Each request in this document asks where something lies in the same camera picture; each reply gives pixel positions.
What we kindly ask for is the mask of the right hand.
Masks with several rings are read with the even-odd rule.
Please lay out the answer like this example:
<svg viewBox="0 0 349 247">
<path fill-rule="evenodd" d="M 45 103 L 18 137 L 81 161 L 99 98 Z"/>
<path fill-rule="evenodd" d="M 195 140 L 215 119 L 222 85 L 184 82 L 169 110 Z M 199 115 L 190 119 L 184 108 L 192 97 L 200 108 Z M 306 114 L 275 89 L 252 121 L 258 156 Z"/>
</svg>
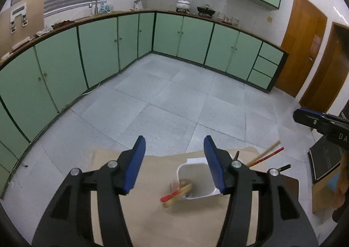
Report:
<svg viewBox="0 0 349 247">
<path fill-rule="evenodd" d="M 340 173 L 334 192 L 332 214 L 334 222 L 338 223 L 344 211 L 348 207 L 348 152 L 344 152 L 341 156 Z"/>
</svg>

